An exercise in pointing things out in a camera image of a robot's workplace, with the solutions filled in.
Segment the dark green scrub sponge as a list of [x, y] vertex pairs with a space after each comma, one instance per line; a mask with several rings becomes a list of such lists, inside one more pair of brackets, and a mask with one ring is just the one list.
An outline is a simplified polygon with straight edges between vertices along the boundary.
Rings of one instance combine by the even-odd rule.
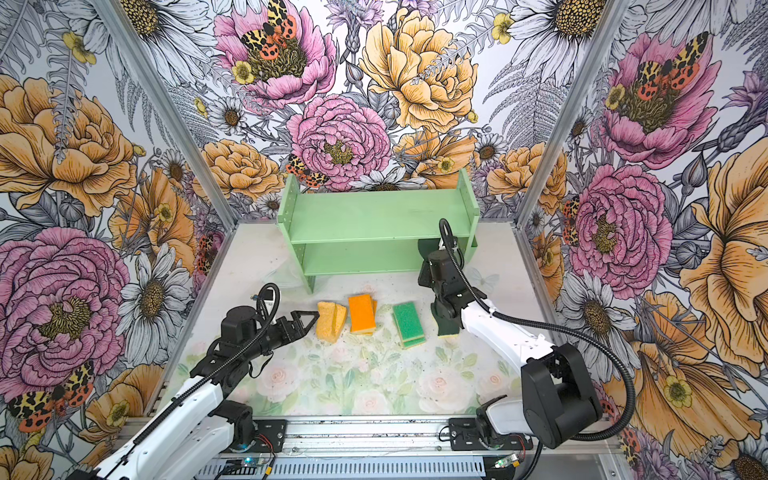
[[425, 264], [449, 261], [447, 251], [439, 239], [419, 239], [417, 248]]
[[461, 333], [461, 313], [457, 313], [452, 306], [434, 302], [431, 305], [431, 311], [438, 327], [439, 337], [455, 336]]

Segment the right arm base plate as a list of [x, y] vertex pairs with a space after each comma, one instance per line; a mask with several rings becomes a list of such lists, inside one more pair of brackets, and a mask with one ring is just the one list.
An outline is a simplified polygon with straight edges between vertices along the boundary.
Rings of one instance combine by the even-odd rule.
[[524, 434], [498, 434], [490, 424], [476, 417], [454, 417], [448, 420], [448, 441], [453, 451], [534, 450], [534, 443]]

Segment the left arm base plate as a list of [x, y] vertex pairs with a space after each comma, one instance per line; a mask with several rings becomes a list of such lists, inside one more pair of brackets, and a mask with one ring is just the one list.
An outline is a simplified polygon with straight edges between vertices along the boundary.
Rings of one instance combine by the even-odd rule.
[[286, 439], [285, 419], [251, 419], [241, 421], [234, 431], [231, 450], [245, 453], [280, 453]]

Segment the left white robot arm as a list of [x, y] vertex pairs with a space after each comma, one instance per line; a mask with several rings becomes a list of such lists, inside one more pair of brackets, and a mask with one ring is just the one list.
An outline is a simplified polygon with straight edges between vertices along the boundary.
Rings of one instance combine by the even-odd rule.
[[259, 437], [250, 406], [229, 395], [250, 376], [252, 361], [303, 339], [316, 311], [276, 316], [269, 307], [238, 306], [221, 322], [190, 378], [151, 421], [90, 471], [70, 479], [190, 479], [218, 454], [248, 450]]

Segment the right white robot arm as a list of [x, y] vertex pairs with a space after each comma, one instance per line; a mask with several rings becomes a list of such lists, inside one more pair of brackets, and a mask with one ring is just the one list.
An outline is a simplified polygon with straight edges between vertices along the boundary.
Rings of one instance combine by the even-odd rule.
[[533, 436], [548, 448], [604, 437], [588, 430], [600, 421], [602, 410], [574, 346], [555, 345], [525, 329], [519, 319], [502, 319], [486, 295], [466, 282], [445, 249], [424, 257], [418, 283], [434, 294], [431, 311], [440, 334], [466, 331], [518, 369], [518, 398], [498, 395], [476, 410], [477, 435], [488, 447], [513, 434]]

